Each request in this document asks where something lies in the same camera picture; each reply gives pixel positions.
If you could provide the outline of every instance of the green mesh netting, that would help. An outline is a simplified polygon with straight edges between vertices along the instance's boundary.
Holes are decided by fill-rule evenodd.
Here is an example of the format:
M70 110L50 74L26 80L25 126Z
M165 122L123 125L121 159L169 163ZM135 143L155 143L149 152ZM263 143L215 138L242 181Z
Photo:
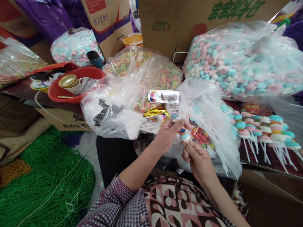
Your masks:
M76 166L81 158L79 152L61 142L69 133L72 132L60 132L52 127L21 154L20 158L33 169L0 189L1 227L17 226L51 196ZM94 185L94 167L82 158L53 197L20 226L76 226Z

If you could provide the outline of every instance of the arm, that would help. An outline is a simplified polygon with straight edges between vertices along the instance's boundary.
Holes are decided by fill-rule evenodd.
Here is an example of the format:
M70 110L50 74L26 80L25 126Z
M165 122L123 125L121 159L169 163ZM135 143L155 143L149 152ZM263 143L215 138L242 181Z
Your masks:
M101 191L98 200L77 226L114 226L124 205L134 196L118 177Z
M209 153L197 143L189 141L183 149L182 156L190 163L193 175L211 205L224 213L236 226L250 226L220 184Z
M184 123L183 120L174 123L171 119L161 126L152 143L129 167L120 173L119 178L123 183L132 191L136 191L142 187L158 160L163 154L169 151L176 133L179 132L184 125L186 128L191 128L188 124Z

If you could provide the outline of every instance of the table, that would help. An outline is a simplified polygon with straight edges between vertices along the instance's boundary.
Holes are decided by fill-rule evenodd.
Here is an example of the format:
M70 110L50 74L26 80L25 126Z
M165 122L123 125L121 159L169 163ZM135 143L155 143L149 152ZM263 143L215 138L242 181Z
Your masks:
M34 101L34 97L35 97L37 91L30 88L29 85L31 82L32 81L30 78L20 80L14 84L4 87L3 89L0 90L0 92L11 95L11 96ZM81 107L79 104L70 104L70 103L66 103L66 102L53 102L48 98L47 94L44 92L39 93L37 100L41 105L69 110L69 111L77 113L77 114L82 114L82 110L81 110ZM225 102L227 105L232 107L234 110L238 110L241 112L242 107L241 107L240 102L231 102L231 101L225 101ZM265 109L261 113L261 115L266 115L266 116L269 116L271 114L272 114L272 112L269 109ZM245 163L245 165L243 165L244 168L271 171L271 172L276 172L276 173L279 173L279 174L282 174L285 176L303 179L302 162L299 160L299 158L296 156L296 154L294 154L293 151L289 151L289 155L290 155L292 162L298 168L298 171L296 171L292 166L290 166L288 164L288 165L286 165L286 169L289 172L287 174L285 172L283 166L281 165L279 159L275 155L275 152L273 151L272 148L267 147L267 155L271 161L271 165L264 162L264 153L263 153L263 150L260 145L259 145L260 152L257 155L258 163L256 162L255 157L254 157L253 152L250 149L250 147L247 146L247 148L248 148L248 153L249 153L249 157L250 157L250 162L248 161L248 158L246 155L246 149L244 146L244 141L242 140L241 146L239 148L239 153L240 153L241 162Z
M38 91L30 88L31 82L32 80L30 78L26 78L24 80L20 80L14 84L11 84L9 86L0 89L0 92L14 97L34 101L35 95L37 94ZM37 97L37 101L41 105L69 110L76 114L82 114L82 110L79 104L71 104L67 102L54 102L50 100L47 93L44 92L39 93Z

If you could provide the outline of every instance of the red bowl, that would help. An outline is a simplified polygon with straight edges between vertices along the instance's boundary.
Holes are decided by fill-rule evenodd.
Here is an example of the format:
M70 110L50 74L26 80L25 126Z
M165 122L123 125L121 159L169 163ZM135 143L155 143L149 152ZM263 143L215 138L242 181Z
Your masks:
M58 82L59 80L68 74L75 74L76 77L78 79L83 78L83 77L87 77L89 76L92 79L102 79L103 77L105 77L104 72L101 69L98 68L94 68L94 67L84 67L84 68L79 68L79 69L75 69L72 71L69 71L65 74L63 74L62 76L58 77L58 79L56 79L50 86L50 88L48 89L48 97L54 101L54 102L68 102L68 103L80 103L82 95L74 95L73 93L70 93L69 91L63 89L62 87L59 87ZM58 98L58 96L70 96L73 98L70 99L62 99L62 98Z

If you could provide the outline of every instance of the white cable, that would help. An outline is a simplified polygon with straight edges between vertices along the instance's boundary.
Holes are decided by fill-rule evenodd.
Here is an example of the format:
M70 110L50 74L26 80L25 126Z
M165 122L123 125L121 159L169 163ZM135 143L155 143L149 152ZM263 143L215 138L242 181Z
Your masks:
M86 152L78 161L78 163L76 164L76 166L60 181L60 183L57 185L57 187L55 188L54 192L51 194L51 196L41 205L39 206L36 210L34 210L30 215L28 215L26 218L24 218L18 225L17 227L19 227L24 221L26 221L30 216L32 216L34 213L36 213L41 207L43 207L55 194L56 190L58 189L59 185L65 180L65 178L78 166L78 164L80 163L80 161L83 159L83 157L85 155L87 155L87 153L89 153L92 148L95 146L96 141L94 142L94 145L90 148L90 150L88 152Z
M44 108L38 103L38 101L37 101L37 97L38 97L38 94L39 94L40 92L41 92L41 91L38 91L37 94L35 95L35 102L37 103L37 105L38 105L41 109L43 109L46 113L48 113L49 115L51 115L52 117L56 118L56 119L59 120L59 121L66 122L66 123L70 123L70 124L73 124L73 125L78 125L78 124L75 124L75 123L73 123L73 122L61 120L61 119L55 117L54 115L52 115L52 114L51 114L50 112L48 112L46 109L44 109ZM80 126L81 128L84 128L84 129L86 129L86 130L88 130L88 131L93 131L93 130L87 129L87 128L81 126L81 125L78 125L78 126Z

